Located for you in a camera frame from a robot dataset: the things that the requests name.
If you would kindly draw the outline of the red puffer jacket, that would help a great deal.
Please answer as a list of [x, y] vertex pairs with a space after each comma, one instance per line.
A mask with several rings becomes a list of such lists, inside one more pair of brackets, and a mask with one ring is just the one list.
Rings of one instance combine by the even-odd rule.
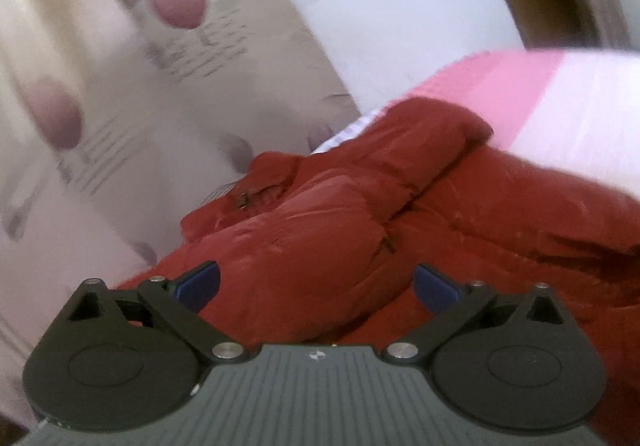
[[224, 197], [181, 222], [154, 273], [218, 263], [207, 322], [267, 342], [383, 348], [430, 317], [421, 263], [502, 292], [551, 285], [601, 354], [608, 387], [591, 423], [639, 440], [639, 204], [492, 148], [463, 107], [401, 101], [356, 139], [307, 157], [265, 153]]

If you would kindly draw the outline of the floral beige curtain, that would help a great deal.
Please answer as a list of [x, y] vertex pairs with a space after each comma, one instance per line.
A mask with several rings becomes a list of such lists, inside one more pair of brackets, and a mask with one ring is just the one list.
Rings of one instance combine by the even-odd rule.
[[291, 0], [1, 0], [1, 414], [76, 286], [181, 244], [264, 151], [358, 108]]

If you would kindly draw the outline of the pink white bed sheet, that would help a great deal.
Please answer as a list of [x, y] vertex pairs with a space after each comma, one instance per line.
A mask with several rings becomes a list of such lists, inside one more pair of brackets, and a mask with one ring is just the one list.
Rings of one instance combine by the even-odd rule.
[[615, 50], [510, 50], [450, 63], [320, 144], [371, 151], [404, 131], [388, 115], [420, 99], [469, 110], [489, 143], [534, 165], [639, 195], [639, 56]]

